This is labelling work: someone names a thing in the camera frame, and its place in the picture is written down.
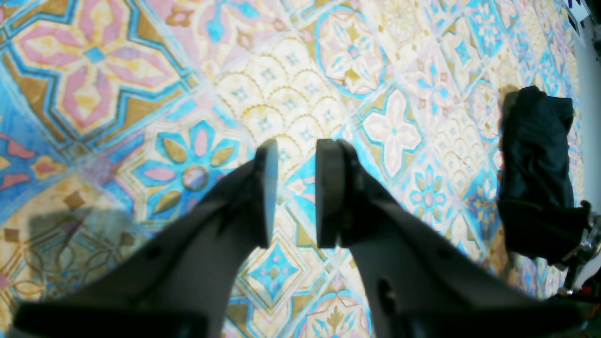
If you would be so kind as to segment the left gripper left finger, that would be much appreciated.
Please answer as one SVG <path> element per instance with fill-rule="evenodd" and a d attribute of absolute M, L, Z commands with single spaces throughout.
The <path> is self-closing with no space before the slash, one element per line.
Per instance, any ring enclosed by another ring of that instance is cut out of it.
<path fill-rule="evenodd" d="M 172 225 L 105 276 L 24 302 L 14 338 L 217 338 L 244 261 L 272 242 L 278 154 L 264 141 Z"/>

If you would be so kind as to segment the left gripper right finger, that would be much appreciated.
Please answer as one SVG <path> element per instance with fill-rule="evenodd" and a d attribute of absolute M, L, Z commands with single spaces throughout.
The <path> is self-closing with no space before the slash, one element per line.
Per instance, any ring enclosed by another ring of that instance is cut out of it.
<path fill-rule="evenodd" d="M 378 338 L 551 338 L 581 329 L 572 305 L 492 276 L 404 210 L 343 139 L 316 145 L 319 248 L 347 248 Z"/>

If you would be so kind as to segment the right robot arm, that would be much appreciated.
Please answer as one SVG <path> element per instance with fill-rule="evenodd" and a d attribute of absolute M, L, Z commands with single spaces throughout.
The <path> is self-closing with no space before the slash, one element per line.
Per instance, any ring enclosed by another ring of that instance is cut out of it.
<path fill-rule="evenodd" d="M 587 212 L 586 225 L 580 243 L 555 265 L 565 272 L 557 294 L 573 301 L 599 303 L 600 287 L 596 291 L 593 287 L 589 292 L 585 287 L 592 286 L 590 280 L 600 284 L 600 214 L 592 210 L 587 200 L 580 201 L 580 207 Z"/>

